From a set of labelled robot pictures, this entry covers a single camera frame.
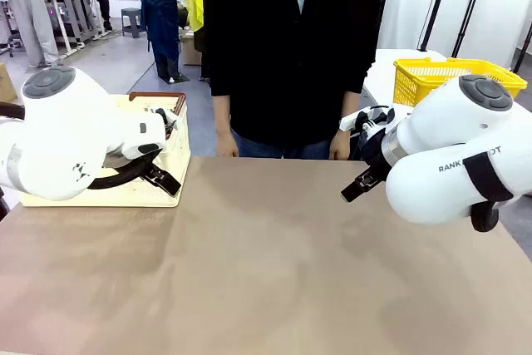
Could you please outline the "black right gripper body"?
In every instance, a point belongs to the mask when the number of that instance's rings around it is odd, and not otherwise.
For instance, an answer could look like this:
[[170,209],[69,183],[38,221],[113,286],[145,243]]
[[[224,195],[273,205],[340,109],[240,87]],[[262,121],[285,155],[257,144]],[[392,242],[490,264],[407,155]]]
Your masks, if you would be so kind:
[[372,121],[362,125],[362,136],[366,141],[361,147],[361,158],[367,164],[362,176],[388,176],[394,165],[389,150],[389,141],[393,134],[393,131],[387,132],[384,126]]

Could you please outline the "person's left hand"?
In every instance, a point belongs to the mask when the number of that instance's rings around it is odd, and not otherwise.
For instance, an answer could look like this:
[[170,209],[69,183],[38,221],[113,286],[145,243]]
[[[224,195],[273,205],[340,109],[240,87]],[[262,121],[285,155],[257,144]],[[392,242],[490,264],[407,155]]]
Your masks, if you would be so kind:
[[329,147],[330,160],[347,160],[350,156],[350,132],[338,130]]

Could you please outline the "person's right hand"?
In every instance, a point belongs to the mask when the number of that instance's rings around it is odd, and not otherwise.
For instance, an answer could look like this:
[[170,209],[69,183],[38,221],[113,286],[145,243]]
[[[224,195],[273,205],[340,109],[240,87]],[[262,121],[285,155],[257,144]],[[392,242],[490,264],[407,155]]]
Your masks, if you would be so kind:
[[239,157],[239,148],[231,129],[217,130],[217,156]]

